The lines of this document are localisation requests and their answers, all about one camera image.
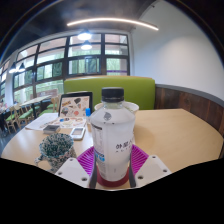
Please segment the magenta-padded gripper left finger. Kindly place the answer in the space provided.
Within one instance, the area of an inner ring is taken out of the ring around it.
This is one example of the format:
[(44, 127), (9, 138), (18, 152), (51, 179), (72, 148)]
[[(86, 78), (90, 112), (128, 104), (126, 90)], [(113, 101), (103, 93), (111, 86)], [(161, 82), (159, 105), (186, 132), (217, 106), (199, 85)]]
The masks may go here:
[(90, 147), (77, 158), (69, 158), (56, 175), (83, 188), (94, 189), (97, 182), (94, 148)]

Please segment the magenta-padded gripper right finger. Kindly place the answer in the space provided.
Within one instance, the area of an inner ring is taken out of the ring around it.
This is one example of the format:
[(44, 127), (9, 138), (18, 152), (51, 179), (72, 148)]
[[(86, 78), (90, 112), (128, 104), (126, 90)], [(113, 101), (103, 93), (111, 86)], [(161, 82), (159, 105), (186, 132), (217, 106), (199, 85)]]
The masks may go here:
[(157, 155), (148, 155), (136, 145), (132, 146), (129, 182), (132, 188), (140, 188), (159, 180), (171, 171)]

